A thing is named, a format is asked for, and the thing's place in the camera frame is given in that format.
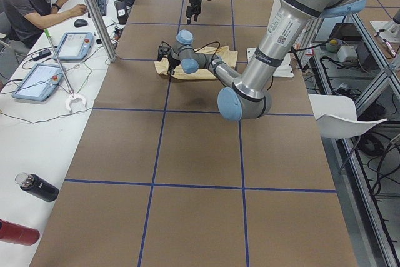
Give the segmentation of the upper blue teach pendant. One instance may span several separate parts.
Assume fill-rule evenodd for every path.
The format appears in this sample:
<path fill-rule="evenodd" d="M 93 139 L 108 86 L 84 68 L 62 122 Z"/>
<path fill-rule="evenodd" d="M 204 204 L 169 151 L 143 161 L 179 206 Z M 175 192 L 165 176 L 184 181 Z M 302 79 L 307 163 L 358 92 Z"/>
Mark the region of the upper blue teach pendant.
<path fill-rule="evenodd" d="M 66 32 L 57 46 L 61 61 L 81 61 L 90 52 L 94 43 L 92 32 Z"/>

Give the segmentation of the white chair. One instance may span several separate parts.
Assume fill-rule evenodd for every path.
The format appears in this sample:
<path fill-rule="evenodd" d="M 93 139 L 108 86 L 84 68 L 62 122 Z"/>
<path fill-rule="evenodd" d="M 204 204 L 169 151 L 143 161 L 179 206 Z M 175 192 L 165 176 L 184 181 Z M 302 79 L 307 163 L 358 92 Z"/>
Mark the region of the white chair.
<path fill-rule="evenodd" d="M 339 169 L 341 172 L 361 140 L 361 136 L 376 125 L 387 121 L 358 121 L 354 101 L 341 95 L 308 94 L 314 117 L 323 138 L 346 139 L 357 137 L 350 153 Z"/>

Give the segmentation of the beige long-sleeve printed shirt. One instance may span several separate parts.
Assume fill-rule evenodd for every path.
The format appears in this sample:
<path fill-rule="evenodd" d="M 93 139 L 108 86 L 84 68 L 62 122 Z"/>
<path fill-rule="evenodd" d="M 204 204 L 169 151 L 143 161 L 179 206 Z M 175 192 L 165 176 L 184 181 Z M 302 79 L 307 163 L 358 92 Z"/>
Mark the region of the beige long-sleeve printed shirt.
<path fill-rule="evenodd" d="M 213 55 L 216 52 L 216 56 L 219 56 L 228 66 L 232 69 L 236 66 L 238 59 L 238 52 L 230 50 L 229 46 L 221 46 L 220 48 L 206 46 L 203 49 L 196 49 L 197 54 L 209 54 Z M 203 64 L 198 63 L 199 69 L 195 73 L 185 73 L 183 67 L 179 64 L 174 70 L 174 74 L 171 76 L 176 79 L 194 81 L 194 80 L 213 80 L 217 79 L 215 75 L 208 69 L 202 68 Z M 168 59 L 162 58 L 161 61 L 154 61 L 154 67 L 158 74 L 167 76 L 168 74 Z"/>

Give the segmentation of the blue teach pendant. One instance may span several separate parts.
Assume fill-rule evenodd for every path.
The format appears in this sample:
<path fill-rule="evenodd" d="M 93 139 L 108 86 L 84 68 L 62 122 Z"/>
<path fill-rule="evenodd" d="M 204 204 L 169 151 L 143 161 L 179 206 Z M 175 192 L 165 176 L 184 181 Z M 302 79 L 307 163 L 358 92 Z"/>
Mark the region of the blue teach pendant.
<path fill-rule="evenodd" d="M 43 102 L 53 94 L 62 78 L 63 74 L 58 65 L 37 63 L 14 90 L 12 97 Z"/>
<path fill-rule="evenodd" d="M 92 32 L 66 32 L 57 46 L 61 61 L 81 61 L 90 52 L 94 43 Z"/>

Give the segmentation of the black bottle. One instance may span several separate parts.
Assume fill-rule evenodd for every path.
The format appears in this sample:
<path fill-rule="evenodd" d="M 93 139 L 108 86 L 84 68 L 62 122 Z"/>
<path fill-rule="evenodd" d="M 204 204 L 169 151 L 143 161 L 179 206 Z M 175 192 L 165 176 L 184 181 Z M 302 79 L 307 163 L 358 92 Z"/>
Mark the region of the black bottle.
<path fill-rule="evenodd" d="M 19 173 L 15 177 L 15 183 L 20 189 L 46 202 L 57 199 L 59 189 L 36 174 Z"/>

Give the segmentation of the lower blue teach pendant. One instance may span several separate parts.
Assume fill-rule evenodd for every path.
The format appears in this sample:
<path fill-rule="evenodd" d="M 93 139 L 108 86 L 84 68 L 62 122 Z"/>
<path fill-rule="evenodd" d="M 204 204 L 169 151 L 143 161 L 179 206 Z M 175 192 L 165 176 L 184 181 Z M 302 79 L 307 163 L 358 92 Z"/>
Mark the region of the lower blue teach pendant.
<path fill-rule="evenodd" d="M 43 102 L 53 94 L 62 78 L 63 74 L 58 65 L 37 63 L 14 90 L 12 97 Z"/>

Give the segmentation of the seated person grey shirt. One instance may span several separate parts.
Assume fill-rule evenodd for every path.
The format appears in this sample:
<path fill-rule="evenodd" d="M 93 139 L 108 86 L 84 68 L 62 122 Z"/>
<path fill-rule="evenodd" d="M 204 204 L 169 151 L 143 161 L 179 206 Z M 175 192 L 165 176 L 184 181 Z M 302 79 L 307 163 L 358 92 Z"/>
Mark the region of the seated person grey shirt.
<path fill-rule="evenodd" d="M 87 6 L 78 4 L 61 11 L 68 0 L 1 0 L 4 12 L 17 38 L 32 48 L 42 32 L 73 17 L 86 14 Z"/>

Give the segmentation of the black computer mouse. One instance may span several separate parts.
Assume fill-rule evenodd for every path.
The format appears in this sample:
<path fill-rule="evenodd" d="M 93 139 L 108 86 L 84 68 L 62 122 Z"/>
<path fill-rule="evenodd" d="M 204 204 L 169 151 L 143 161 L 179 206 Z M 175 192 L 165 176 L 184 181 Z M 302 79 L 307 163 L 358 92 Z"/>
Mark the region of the black computer mouse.
<path fill-rule="evenodd" d="M 80 28 L 88 25 L 88 21 L 85 19 L 77 19 L 74 21 L 74 27 Z"/>

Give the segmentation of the red bottle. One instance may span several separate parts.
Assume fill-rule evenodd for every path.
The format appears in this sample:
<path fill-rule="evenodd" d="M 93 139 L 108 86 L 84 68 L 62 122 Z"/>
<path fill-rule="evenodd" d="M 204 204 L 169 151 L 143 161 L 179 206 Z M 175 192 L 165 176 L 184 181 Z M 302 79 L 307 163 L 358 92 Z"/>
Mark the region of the red bottle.
<path fill-rule="evenodd" d="M 1 241 L 24 246 L 35 244 L 40 237 L 37 229 L 1 220 Z"/>

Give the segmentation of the aluminium frame post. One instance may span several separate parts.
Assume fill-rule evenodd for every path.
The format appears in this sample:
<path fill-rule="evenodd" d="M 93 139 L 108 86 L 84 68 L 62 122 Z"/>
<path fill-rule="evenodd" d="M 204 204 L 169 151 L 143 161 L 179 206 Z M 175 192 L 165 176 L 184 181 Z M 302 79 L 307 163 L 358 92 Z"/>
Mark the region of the aluminium frame post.
<path fill-rule="evenodd" d="M 91 14 L 91 19 L 96 28 L 97 34 L 102 42 L 104 49 L 106 50 L 106 54 L 111 63 L 115 62 L 117 55 L 114 48 L 114 45 L 111 42 L 111 38 L 109 37 L 106 25 L 103 21 L 103 17 L 99 10 L 98 4 L 96 0 L 84 0 L 89 12 Z"/>

